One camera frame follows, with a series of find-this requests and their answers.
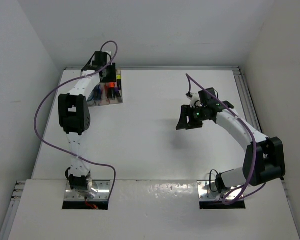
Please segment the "blue tape roll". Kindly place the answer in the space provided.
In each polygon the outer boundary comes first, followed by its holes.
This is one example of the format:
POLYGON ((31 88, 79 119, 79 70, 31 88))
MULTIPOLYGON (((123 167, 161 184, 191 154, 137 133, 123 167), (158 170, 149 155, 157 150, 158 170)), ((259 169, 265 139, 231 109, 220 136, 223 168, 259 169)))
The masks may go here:
POLYGON ((94 106, 95 105, 95 100, 94 100, 94 94, 91 93, 90 96, 87 99, 87 104, 88 106, 94 106))

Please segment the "blue refill pen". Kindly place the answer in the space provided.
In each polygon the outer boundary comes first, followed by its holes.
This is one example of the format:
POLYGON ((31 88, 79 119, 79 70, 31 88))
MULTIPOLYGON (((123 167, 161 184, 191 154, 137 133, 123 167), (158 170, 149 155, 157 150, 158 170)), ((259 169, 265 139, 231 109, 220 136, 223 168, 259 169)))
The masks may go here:
POLYGON ((100 95, 100 86, 97 85, 94 89, 94 100, 98 101, 99 100, 99 95, 100 95))

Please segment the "red gel pen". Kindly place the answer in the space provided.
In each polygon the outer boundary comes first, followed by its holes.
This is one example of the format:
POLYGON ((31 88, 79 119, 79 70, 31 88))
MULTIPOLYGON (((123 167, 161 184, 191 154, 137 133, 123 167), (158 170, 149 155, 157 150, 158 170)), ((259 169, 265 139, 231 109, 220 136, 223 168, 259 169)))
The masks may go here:
POLYGON ((108 99, 108 84, 107 83, 104 84, 104 95, 105 95, 105 99, 108 99))

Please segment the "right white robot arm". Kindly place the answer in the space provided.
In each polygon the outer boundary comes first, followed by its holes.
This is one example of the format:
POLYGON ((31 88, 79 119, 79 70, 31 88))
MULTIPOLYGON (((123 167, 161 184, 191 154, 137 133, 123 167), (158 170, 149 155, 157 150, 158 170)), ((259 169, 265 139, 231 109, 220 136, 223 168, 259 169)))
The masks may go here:
POLYGON ((245 152, 243 166, 219 172, 213 190, 218 193, 245 183, 256 187, 280 179, 286 174, 283 142, 278 137, 268 137, 239 117, 228 101, 219 101, 214 88, 198 93, 188 92, 189 105, 182 105, 177 130, 203 127, 213 121, 225 129, 245 152))

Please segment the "blue capped pen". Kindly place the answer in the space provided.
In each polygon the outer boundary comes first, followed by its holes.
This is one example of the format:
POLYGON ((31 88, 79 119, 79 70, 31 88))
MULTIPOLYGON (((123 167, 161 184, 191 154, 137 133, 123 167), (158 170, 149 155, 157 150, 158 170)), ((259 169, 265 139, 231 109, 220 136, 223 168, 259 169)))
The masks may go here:
POLYGON ((98 88, 97 88, 97 99, 98 99, 99 101, 102 100, 102 95, 103 95, 102 86, 99 85, 98 88))

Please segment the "orange highlighter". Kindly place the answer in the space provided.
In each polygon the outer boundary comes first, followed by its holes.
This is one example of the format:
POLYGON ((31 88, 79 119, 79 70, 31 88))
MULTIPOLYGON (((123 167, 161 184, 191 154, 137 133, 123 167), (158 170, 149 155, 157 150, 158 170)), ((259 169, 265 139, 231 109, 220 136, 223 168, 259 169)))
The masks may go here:
POLYGON ((107 96, 109 99, 114 99, 115 98, 115 83, 114 82, 109 82, 107 84, 107 96))

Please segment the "purple highlighter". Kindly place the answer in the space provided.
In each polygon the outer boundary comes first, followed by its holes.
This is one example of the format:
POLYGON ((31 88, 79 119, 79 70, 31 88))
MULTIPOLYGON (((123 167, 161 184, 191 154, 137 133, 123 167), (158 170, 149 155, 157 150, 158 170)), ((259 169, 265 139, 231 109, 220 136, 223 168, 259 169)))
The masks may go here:
POLYGON ((120 91, 119 91, 119 89, 117 87, 114 88, 114 92, 115 92, 115 97, 116 98, 118 98, 118 99, 121 98, 120 91))

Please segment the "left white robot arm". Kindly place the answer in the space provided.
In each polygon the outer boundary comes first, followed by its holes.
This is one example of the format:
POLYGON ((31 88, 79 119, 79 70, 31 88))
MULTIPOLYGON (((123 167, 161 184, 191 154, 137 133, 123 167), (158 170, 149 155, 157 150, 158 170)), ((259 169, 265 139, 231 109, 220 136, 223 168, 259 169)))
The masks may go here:
POLYGON ((108 73, 103 68, 112 59, 108 51, 96 51, 84 66, 80 79, 66 94, 58 96, 59 124, 66 133, 70 152, 74 154, 71 166, 66 174, 72 190, 89 193, 93 185, 91 168, 82 160, 86 133, 91 125, 91 115, 88 106, 88 98, 100 81, 107 77, 108 73))

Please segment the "yellow highlighter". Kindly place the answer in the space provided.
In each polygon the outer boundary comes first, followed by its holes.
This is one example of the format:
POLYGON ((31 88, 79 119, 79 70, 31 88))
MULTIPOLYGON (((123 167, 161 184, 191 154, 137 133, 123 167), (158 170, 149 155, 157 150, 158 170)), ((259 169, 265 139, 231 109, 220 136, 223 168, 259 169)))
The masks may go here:
POLYGON ((116 73, 116 83, 118 90, 122 90, 122 76, 120 71, 116 73))

